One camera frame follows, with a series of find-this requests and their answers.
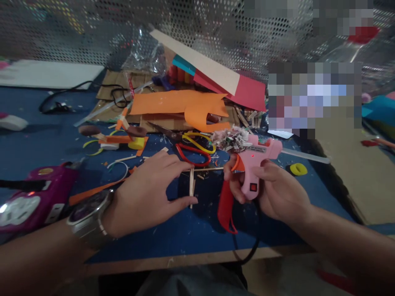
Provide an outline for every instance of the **wristwatch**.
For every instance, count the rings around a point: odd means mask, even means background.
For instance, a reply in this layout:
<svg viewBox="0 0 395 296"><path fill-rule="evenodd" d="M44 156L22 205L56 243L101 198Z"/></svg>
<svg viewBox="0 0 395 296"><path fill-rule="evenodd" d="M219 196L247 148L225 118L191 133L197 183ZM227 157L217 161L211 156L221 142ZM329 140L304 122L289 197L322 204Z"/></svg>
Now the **wristwatch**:
<svg viewBox="0 0 395 296"><path fill-rule="evenodd" d="M101 221L102 215L111 204L113 197L113 190L96 193L76 205L67 220L74 235L94 250L99 250L115 240L105 231Z"/></svg>

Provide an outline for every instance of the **wooden table edge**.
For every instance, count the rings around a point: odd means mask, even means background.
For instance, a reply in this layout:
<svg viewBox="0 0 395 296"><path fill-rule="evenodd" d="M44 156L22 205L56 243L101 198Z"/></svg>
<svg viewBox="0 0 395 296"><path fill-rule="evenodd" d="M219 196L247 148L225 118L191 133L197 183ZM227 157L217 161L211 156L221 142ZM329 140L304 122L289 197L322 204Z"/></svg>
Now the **wooden table edge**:
<svg viewBox="0 0 395 296"><path fill-rule="evenodd" d="M192 255L179 255L157 257L148 259L125 260L105 263L84 264L81 275L84 277L93 275L105 275L115 273L128 273L154 269L165 269L180 266L214 264L232 262L244 259L251 249L233 250L224 252L201 253ZM309 245L286 245L278 247L258 248L253 256L254 259L274 258L292 254L314 252Z"/></svg>

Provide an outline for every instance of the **hand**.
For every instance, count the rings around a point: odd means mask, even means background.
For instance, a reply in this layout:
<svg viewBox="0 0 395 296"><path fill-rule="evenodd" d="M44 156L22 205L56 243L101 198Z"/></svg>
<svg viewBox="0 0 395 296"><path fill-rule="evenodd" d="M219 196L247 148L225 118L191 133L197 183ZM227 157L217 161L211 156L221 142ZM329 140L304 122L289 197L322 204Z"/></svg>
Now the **hand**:
<svg viewBox="0 0 395 296"><path fill-rule="evenodd" d="M165 151L147 159L116 191L102 218L104 229L120 238L161 224L187 206L197 204L196 197L168 201L166 196L169 184L192 167Z"/></svg>
<svg viewBox="0 0 395 296"><path fill-rule="evenodd" d="M246 202L246 197L241 192L244 173L231 172L236 159L234 154L225 164L224 179L229 181L234 197L243 204ZM266 215L287 224L303 222L309 217L312 211L309 196L291 174L270 160L262 161L260 167L252 168L252 172L261 179L257 198Z"/></svg>

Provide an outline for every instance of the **perforated metal mesh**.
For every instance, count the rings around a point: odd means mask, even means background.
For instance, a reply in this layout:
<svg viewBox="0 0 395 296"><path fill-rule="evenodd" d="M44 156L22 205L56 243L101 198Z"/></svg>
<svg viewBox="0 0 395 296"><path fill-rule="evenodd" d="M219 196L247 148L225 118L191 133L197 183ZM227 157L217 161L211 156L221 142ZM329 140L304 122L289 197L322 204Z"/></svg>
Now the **perforated metal mesh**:
<svg viewBox="0 0 395 296"><path fill-rule="evenodd" d="M297 18L246 18L244 2L226 0L2 0L0 55L78 62L119 69L138 41L149 56L155 28L221 64L267 82L267 63L316 61L344 37L313 36L312 0L300 0ZM364 90L393 74L395 1L374 2L376 39L358 57Z"/></svg>

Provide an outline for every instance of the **blue tabletop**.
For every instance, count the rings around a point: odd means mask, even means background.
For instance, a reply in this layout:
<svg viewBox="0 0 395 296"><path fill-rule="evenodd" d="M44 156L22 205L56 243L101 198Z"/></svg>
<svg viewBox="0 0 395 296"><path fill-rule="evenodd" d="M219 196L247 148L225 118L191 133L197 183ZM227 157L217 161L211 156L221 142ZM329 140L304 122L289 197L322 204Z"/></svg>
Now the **blue tabletop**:
<svg viewBox="0 0 395 296"><path fill-rule="evenodd" d="M96 93L92 91L73 92L56 98L73 107L75 112L61 115L42 115L38 111L41 101L48 95L47 90L0 88L0 111L26 119L29 126L21 132L0 130L1 167L0 178L22 180L31 170L49 165L59 165L66 161L77 161L86 154L97 150L91 145L86 149L82 145L87 138L78 133L73 124L86 116L97 103ZM101 123L102 132L108 134L110 124ZM296 143L294 139L284 140L285 148L306 150L308 143ZM168 139L157 134L149 135L143 156L152 156L163 147L169 153L176 153ZM120 179L125 167L115 165L109 171L104 165L116 159L134 154L133 150L104 151L86 157L84 165L75 183L72 194L86 191L100 185ZM213 155L213 162L223 166L228 160L227 153L219 151ZM349 220L354 220L343 197L333 190L336 184L325 180L326 167L291 155L280 154L277 163L286 167L300 162L307 167L308 174L297 177L306 189L311 202L319 207L336 213ZM142 163L142 157L127 160L132 168ZM185 209L166 223L140 233L126 236L97 253L90 262L107 262L130 259L143 259L164 256L177 256L207 252L229 251L251 248L256 237L259 247L292 245L303 241L285 224L263 215L261 223L254 205L239 205L233 209L234 223L239 231L232 235L222 229L217 220L218 199L221 191L222 171L210 172L204 180L196 178L195 193L199 204L193 209ZM168 190L168 198L188 195L189 175L181 175L173 181ZM12 191L0 189L0 202L13 194ZM383 234L395 234L395 224L376 225L373 229Z"/></svg>

